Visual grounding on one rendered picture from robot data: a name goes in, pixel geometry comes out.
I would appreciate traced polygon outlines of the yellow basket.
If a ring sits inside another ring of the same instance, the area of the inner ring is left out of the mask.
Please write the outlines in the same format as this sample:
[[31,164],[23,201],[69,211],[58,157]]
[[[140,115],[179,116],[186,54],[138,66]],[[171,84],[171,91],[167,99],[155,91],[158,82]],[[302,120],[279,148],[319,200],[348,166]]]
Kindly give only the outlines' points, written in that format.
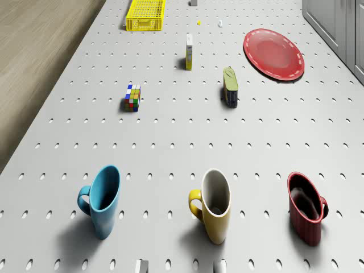
[[161,31],[166,0],[133,0],[126,16],[128,31]]

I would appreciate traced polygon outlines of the flat-sided can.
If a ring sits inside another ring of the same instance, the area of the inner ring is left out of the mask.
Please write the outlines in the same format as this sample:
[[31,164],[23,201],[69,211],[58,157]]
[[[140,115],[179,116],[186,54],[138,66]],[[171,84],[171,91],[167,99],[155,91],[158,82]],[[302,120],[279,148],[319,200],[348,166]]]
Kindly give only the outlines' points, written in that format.
[[233,68],[223,69],[224,96],[228,107],[236,108],[238,105],[238,83]]

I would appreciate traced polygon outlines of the puzzle cube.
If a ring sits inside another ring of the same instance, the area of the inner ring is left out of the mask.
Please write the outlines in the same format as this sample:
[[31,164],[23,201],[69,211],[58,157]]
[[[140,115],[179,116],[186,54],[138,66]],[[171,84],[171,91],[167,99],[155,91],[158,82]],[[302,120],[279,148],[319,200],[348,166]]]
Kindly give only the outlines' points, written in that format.
[[124,99],[124,109],[130,112],[137,112],[139,109],[141,97],[140,85],[131,85],[127,87],[127,92]]

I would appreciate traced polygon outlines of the white cabinet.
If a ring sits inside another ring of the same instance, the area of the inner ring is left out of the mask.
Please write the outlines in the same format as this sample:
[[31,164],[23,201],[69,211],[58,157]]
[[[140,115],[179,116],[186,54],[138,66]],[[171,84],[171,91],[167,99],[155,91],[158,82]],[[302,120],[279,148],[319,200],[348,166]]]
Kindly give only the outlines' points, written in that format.
[[364,0],[302,0],[302,14],[364,85]]

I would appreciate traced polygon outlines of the red plate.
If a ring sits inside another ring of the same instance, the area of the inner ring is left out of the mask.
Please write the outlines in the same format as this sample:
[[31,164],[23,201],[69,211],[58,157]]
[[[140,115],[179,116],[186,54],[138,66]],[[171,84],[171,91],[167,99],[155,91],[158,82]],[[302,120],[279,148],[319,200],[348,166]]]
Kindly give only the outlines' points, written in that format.
[[259,71],[281,81],[296,80],[304,73],[304,59],[297,46],[273,30],[258,28],[248,32],[244,52]]

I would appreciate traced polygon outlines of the yellow and white carton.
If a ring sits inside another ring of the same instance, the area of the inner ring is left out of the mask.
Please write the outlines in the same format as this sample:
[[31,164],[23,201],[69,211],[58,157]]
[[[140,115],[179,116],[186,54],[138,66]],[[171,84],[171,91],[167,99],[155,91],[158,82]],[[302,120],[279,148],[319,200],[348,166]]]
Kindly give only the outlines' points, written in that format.
[[187,34],[186,52],[185,52],[185,66],[186,70],[192,70],[192,52],[193,52],[193,35]]

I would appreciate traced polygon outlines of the blue mug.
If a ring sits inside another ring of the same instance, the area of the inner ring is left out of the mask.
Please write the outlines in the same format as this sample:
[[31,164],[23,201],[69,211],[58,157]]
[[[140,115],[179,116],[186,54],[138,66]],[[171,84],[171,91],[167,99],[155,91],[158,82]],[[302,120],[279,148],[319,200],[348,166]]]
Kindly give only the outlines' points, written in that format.
[[83,186],[79,191],[78,207],[91,216],[98,239],[106,239],[113,229],[120,190],[119,170],[108,165],[99,171],[91,185]]

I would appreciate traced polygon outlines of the yellow mug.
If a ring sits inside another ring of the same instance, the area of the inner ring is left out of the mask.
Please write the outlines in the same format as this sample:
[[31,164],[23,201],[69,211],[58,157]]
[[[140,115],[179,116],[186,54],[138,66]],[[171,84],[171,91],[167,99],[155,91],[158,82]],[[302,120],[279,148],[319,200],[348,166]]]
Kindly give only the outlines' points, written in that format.
[[210,240],[220,245],[226,238],[230,220],[231,191],[225,175],[218,169],[208,170],[200,189],[188,196],[191,213],[204,225]]

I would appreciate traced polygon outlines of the red mug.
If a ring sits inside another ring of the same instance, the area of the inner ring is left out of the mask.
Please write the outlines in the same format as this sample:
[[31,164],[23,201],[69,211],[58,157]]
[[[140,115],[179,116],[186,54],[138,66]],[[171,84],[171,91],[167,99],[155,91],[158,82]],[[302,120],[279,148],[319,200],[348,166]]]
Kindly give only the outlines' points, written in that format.
[[291,172],[287,179],[289,217],[298,236],[308,245],[321,240],[322,220],[328,215],[326,199],[314,184],[300,172]]

